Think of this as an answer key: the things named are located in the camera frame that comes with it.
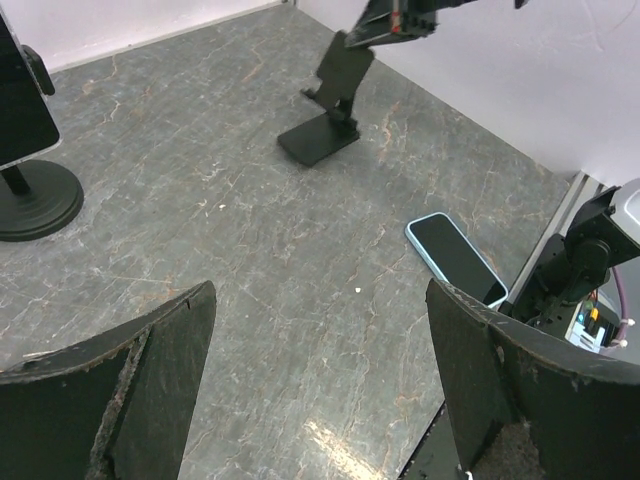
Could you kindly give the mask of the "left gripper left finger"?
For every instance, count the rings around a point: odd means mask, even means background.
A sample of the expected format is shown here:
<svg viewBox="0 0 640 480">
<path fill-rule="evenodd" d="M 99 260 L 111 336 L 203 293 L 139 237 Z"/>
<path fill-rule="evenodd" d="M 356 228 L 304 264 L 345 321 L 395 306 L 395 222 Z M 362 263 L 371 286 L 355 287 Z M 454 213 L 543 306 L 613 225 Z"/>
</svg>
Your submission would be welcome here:
<svg viewBox="0 0 640 480">
<path fill-rule="evenodd" d="M 215 316 L 205 281 L 2 372 L 2 478 L 177 478 Z"/>
</svg>

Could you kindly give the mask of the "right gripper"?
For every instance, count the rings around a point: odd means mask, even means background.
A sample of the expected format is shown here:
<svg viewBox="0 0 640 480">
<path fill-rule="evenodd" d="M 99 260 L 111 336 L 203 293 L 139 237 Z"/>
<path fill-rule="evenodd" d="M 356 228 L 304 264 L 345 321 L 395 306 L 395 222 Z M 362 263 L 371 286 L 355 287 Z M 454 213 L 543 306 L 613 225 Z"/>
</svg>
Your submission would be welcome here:
<svg viewBox="0 0 640 480">
<path fill-rule="evenodd" d="M 429 36 L 438 25 L 438 11 L 465 4 L 465 0 L 370 0 L 344 46 L 367 48 L 398 43 L 400 36 Z"/>
</svg>

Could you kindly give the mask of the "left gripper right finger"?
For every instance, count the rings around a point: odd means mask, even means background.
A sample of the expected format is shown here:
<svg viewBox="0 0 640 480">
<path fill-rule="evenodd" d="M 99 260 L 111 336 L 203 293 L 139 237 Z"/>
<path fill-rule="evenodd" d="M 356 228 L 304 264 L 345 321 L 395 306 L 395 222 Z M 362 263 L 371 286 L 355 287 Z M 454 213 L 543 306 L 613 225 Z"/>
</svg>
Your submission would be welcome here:
<svg viewBox="0 0 640 480">
<path fill-rule="evenodd" d="M 636 479 L 639 367 L 433 280 L 431 338 L 459 465 L 477 479 Z"/>
</svg>

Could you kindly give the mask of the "black folding phone stand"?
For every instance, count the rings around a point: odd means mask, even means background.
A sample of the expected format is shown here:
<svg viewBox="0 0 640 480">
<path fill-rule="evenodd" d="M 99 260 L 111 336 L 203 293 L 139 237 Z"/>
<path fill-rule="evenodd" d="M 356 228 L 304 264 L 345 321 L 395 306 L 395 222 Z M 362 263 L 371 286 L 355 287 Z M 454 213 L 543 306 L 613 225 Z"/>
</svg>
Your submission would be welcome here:
<svg viewBox="0 0 640 480">
<path fill-rule="evenodd" d="M 374 52 L 346 46 L 347 33 L 340 30 L 332 39 L 316 77 L 320 86 L 302 92 L 324 112 L 277 137 L 289 157 L 312 167 L 360 138 L 358 122 L 352 117 L 355 94 L 369 70 Z"/>
</svg>

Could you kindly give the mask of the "black round-base phone stand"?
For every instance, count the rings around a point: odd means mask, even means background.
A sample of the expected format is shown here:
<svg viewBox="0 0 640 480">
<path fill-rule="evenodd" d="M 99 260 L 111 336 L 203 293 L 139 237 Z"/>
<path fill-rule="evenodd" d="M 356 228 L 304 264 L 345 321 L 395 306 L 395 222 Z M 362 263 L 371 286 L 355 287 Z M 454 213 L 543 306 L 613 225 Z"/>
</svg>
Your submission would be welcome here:
<svg viewBox="0 0 640 480">
<path fill-rule="evenodd" d="M 33 156 L 1 165 L 1 239 L 5 242 L 51 235 L 74 220 L 83 206 L 84 191 L 77 176 Z"/>
</svg>

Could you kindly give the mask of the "black phone clear case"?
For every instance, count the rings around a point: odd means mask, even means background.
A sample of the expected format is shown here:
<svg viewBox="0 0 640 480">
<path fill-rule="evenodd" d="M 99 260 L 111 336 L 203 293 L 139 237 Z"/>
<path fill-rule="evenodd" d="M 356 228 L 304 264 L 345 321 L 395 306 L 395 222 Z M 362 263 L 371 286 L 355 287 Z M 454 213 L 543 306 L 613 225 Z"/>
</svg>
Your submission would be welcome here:
<svg viewBox="0 0 640 480">
<path fill-rule="evenodd" d="M 1 165 L 22 161 L 60 142 L 46 98 L 55 87 L 42 57 L 20 43 L 1 17 Z"/>
</svg>

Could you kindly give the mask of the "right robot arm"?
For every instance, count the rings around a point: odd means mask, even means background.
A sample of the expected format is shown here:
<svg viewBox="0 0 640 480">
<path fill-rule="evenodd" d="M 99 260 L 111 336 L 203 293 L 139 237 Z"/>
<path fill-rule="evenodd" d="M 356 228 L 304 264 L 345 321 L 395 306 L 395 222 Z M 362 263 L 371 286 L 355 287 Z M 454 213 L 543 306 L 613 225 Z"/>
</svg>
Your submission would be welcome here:
<svg viewBox="0 0 640 480">
<path fill-rule="evenodd" d="M 370 1 L 347 34 L 348 52 L 404 43 L 435 33 L 437 13 L 466 1 Z M 560 318 L 604 285 L 615 267 L 639 256 L 639 181 L 612 186 L 577 210 L 564 235 L 554 234 L 504 314 L 532 327 Z"/>
</svg>

